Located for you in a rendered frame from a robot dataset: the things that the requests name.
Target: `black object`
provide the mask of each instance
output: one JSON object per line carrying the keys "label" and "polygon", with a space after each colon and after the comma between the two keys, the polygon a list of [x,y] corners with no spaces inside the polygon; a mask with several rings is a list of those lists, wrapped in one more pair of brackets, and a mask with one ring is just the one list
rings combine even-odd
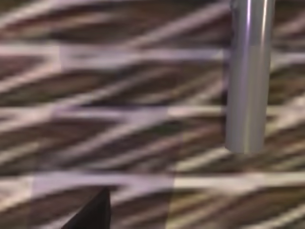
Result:
{"label": "black object", "polygon": [[110,191],[103,189],[62,229],[109,229],[111,220]]}

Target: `silver tube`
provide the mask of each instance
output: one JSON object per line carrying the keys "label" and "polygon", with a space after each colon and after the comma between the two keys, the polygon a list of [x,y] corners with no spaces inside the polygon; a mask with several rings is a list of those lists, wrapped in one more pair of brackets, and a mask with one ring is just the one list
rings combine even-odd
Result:
{"label": "silver tube", "polygon": [[275,0],[232,0],[225,147],[255,153],[264,146]]}

